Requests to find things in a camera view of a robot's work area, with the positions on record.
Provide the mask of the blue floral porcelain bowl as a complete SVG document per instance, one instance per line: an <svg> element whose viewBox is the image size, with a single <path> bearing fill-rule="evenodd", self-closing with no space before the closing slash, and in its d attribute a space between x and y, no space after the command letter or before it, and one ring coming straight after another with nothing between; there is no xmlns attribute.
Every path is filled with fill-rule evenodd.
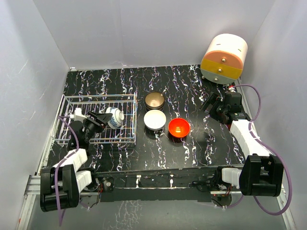
<svg viewBox="0 0 307 230"><path fill-rule="evenodd" d="M108 125L112 129L120 128L121 125L124 122L124 113L123 113L123 111L121 111L120 109L118 109L116 107L108 107L106 109L106 113L111 113L112 114L110 120L108 121Z"/></svg>

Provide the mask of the white ceramic bowl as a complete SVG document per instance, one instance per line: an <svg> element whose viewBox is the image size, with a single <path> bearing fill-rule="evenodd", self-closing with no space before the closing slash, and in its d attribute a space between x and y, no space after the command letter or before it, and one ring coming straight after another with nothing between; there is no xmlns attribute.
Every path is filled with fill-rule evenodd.
<svg viewBox="0 0 307 230"><path fill-rule="evenodd" d="M166 115L160 110L150 110L144 115L145 126L153 131L162 129L166 124Z"/></svg>

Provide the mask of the brown patterned ceramic bowl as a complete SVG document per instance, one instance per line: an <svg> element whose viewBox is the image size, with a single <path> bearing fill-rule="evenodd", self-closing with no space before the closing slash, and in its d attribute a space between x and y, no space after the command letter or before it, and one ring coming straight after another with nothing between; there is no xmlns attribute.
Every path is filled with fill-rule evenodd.
<svg viewBox="0 0 307 230"><path fill-rule="evenodd" d="M164 95L160 92L150 92L145 96L144 102L147 111L162 111L165 104L165 98Z"/></svg>

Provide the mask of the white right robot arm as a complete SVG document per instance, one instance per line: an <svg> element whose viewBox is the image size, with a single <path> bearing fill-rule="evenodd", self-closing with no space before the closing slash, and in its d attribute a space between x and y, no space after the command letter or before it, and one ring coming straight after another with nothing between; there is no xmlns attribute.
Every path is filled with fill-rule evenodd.
<svg viewBox="0 0 307 230"><path fill-rule="evenodd" d="M231 185L245 196L278 196L282 187L283 164L251 135L250 117L242 108L242 96L238 92L226 92L224 98L211 93L203 104L211 118L229 128L245 156L242 169L219 166L210 183L219 190Z"/></svg>

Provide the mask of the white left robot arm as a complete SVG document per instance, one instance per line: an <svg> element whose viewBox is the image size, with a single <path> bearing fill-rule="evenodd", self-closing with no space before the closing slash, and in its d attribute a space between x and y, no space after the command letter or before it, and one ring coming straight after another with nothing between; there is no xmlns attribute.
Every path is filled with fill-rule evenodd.
<svg viewBox="0 0 307 230"><path fill-rule="evenodd" d="M40 174L40 207L44 212L60 211L77 207L81 191L86 188L94 191L99 186L99 179L90 170L81 166L88 160L90 139L101 133L111 120L111 113L88 112L83 119L66 122L59 116L71 133L67 145L67 154L54 166L44 168Z"/></svg>

